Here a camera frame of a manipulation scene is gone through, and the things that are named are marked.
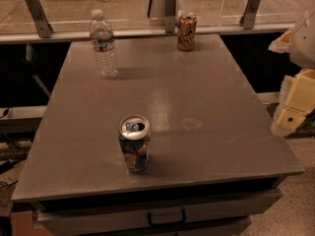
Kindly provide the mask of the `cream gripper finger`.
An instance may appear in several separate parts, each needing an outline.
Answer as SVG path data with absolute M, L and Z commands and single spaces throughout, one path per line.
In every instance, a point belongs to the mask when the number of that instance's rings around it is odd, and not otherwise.
M 280 37 L 272 41 L 268 49 L 276 53 L 288 53 L 290 47 L 292 29 L 285 31 Z
M 285 76 L 271 132 L 281 137 L 292 134 L 314 109 L 315 70 L 302 69 L 294 77 Z

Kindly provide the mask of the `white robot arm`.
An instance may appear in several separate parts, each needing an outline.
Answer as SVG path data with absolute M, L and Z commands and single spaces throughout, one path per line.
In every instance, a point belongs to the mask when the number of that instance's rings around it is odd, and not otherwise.
M 315 5 L 293 28 L 274 40 L 269 50 L 288 53 L 290 62 L 301 68 L 294 77 L 284 77 L 271 125 L 273 134 L 285 137 L 294 133 L 315 109 Z

